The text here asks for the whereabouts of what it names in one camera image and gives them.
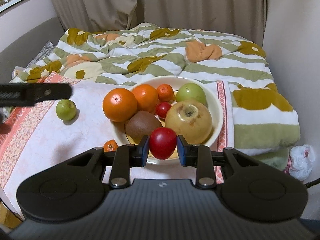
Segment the green striped floral blanket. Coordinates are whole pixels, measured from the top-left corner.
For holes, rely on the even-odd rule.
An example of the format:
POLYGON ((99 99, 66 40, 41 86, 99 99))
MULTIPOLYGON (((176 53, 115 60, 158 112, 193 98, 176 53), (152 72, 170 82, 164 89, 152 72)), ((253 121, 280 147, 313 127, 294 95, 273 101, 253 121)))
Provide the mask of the green striped floral blanket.
POLYGON ((99 33, 70 28, 49 55, 22 70, 14 82, 35 83, 51 72, 119 86, 167 75, 204 84, 225 81, 237 149, 257 155, 300 140, 298 114, 278 92, 265 52, 240 36, 151 23, 99 33))

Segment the beige curtain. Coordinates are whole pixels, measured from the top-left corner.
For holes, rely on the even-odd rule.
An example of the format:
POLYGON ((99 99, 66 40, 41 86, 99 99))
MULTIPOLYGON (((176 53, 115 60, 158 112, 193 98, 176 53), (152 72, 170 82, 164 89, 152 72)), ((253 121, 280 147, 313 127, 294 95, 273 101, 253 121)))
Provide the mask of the beige curtain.
POLYGON ((52 0, 63 27, 89 32, 160 27, 214 30, 262 45, 267 0, 52 0))

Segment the small card box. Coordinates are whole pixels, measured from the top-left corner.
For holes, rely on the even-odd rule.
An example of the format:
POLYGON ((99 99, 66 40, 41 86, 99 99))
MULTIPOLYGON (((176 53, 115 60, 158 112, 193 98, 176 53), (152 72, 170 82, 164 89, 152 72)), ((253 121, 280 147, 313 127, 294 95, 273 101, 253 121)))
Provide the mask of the small card box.
POLYGON ((20 74, 22 71, 24 71, 25 68, 24 67, 20 67, 20 66, 15 66, 11 78, 14 79, 18 74, 20 74))

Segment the grey sofa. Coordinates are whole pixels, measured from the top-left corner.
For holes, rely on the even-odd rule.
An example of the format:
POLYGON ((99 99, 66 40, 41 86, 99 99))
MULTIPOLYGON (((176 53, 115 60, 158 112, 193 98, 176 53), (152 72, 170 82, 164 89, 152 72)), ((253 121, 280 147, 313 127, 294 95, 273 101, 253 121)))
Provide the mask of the grey sofa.
POLYGON ((26 67, 46 42, 56 45, 64 33, 60 20, 54 17, 31 29, 1 51, 1 83, 11 80, 16 66, 26 67))

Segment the grey patterned pillow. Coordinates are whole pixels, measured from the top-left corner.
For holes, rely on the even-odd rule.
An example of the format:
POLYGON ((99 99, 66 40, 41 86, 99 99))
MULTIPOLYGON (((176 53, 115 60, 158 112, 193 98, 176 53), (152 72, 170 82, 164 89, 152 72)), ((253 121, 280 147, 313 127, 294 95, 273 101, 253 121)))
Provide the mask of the grey patterned pillow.
POLYGON ((32 59, 27 67, 30 67, 31 65, 35 64, 36 62, 42 60, 43 58, 47 57, 49 54, 53 52, 55 49, 55 45, 52 44, 51 41, 47 41, 46 44, 43 46, 43 48, 40 50, 40 52, 35 56, 34 59, 32 59))

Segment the small mandarin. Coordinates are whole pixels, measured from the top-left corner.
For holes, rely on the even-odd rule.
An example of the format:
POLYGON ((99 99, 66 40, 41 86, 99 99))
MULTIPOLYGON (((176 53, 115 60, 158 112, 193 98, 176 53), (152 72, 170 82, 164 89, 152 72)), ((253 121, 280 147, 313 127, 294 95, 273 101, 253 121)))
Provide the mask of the small mandarin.
POLYGON ((162 102, 168 102, 174 98, 174 90, 169 84, 161 84, 156 90, 158 98, 162 102))
POLYGON ((112 139, 112 140, 105 142, 103 145, 103 148, 104 148, 105 152, 116 151, 118 148, 118 144, 116 143, 116 141, 114 139, 112 139))

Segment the brown kiwi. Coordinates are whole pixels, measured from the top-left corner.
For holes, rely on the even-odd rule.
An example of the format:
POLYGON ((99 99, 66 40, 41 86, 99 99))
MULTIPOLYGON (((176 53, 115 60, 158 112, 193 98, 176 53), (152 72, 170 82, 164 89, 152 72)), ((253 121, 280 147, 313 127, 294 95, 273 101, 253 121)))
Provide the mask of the brown kiwi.
POLYGON ((140 142, 144 135, 163 127, 162 123, 153 114, 147 111, 138 111, 129 121, 125 123, 125 133, 134 142, 140 142))

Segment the pink floral tablecloth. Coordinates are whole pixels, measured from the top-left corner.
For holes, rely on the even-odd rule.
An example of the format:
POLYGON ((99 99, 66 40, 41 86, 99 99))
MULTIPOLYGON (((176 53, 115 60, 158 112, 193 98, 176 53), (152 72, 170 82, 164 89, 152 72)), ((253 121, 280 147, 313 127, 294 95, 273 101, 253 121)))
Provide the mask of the pink floral tablecloth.
MULTIPOLYGON (((71 100, 79 112, 76 118, 64 124, 56 116, 58 101, 45 101, 35 107, 16 108, 12 111, 6 123, 10 133, 1 135, 1 188, 7 197, 4 197, 6 205, 20 216, 22 212, 16 200, 16 191, 21 182, 91 148, 103 147, 111 139, 116 140, 112 123, 103 113, 103 99, 112 89, 131 88, 89 80, 76 81, 59 74, 51 74, 48 79, 52 83, 73 84, 71 100)), ((223 111, 226 114, 224 117, 227 116, 227 128, 223 124, 220 135, 227 131, 223 139, 228 139, 220 142, 220 136, 210 148, 221 151, 225 146, 234 146, 233 110, 228 83, 216 81, 203 85, 218 96, 222 106, 222 99, 226 99, 226 110, 223 111)), ((145 168, 131 169, 131 180, 191 179, 193 175, 195 169, 182 168, 179 161, 175 165, 147 164, 145 168)))

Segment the yellow red apple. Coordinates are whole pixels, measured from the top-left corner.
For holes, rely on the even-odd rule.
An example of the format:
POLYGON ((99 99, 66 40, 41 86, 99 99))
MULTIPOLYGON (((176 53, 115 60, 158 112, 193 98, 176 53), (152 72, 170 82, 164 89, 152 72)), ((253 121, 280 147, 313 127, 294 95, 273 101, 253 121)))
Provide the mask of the yellow red apple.
POLYGON ((196 100, 174 104, 165 117, 165 127, 182 135, 189 144, 201 144, 210 136, 213 123, 207 107, 196 100))

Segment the cherry tomato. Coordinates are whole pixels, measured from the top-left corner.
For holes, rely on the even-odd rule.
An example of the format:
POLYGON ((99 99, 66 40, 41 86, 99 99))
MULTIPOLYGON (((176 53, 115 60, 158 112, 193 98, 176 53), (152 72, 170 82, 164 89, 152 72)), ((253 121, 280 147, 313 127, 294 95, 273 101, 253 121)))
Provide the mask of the cherry tomato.
POLYGON ((160 127, 151 133, 149 143, 151 154, 156 159, 165 160, 171 157, 177 146, 177 135, 170 128, 160 127))
POLYGON ((160 119, 165 119, 169 109, 171 109, 171 104, 168 102, 161 102, 156 106, 155 112, 160 119))

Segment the white plastic bag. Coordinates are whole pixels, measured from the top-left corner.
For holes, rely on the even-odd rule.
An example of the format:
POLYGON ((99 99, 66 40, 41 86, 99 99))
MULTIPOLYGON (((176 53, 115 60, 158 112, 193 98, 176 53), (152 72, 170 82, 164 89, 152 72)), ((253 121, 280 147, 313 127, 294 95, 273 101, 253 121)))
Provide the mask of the white plastic bag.
POLYGON ((313 168, 316 160, 312 146, 302 145, 291 148, 286 172, 299 181, 306 180, 313 168))

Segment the green apple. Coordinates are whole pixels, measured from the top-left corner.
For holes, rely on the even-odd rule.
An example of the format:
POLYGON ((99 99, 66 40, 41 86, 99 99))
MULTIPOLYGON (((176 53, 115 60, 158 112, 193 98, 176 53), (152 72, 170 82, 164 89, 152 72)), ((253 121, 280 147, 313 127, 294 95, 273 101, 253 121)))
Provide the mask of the green apple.
POLYGON ((71 121, 76 116, 76 104, 69 99, 60 100, 56 106, 56 114, 62 121, 71 121))
POLYGON ((204 90, 195 83, 186 83, 179 88, 176 94, 176 101, 185 101, 194 99, 203 105, 206 105, 206 95, 204 90))

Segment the large orange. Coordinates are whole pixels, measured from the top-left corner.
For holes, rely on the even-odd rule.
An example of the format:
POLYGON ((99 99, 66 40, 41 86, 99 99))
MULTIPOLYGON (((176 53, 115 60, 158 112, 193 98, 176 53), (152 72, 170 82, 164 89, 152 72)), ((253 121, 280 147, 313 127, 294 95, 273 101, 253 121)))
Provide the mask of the large orange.
POLYGON ((151 85, 138 85, 131 90, 137 100, 137 109, 139 111, 153 112, 157 105, 158 93, 151 85))
POLYGON ((103 99, 104 115, 113 122, 129 120, 137 111, 137 100, 126 88, 115 88, 103 99))

